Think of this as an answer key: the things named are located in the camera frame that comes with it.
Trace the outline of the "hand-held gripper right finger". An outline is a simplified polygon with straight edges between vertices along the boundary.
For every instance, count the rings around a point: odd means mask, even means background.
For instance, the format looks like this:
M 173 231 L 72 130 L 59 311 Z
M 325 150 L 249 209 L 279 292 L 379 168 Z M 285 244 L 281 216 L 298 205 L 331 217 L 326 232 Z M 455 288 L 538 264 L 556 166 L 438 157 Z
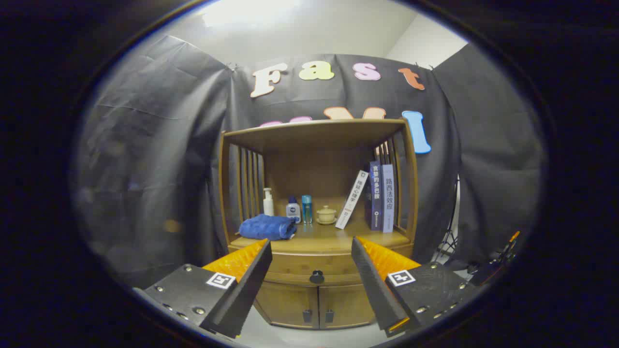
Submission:
M 440 322 L 486 289 L 440 263 L 417 263 L 360 236 L 352 240 L 351 255 L 378 326 L 388 336 Z

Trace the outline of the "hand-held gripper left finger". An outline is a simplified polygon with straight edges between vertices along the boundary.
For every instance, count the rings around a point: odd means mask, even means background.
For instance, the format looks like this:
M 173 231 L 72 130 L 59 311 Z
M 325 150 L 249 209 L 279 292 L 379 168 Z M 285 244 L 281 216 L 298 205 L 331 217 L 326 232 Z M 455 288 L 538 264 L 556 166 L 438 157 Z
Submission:
M 183 264 L 135 292 L 178 321 L 235 338 L 272 260 L 270 241 L 257 240 L 205 266 Z

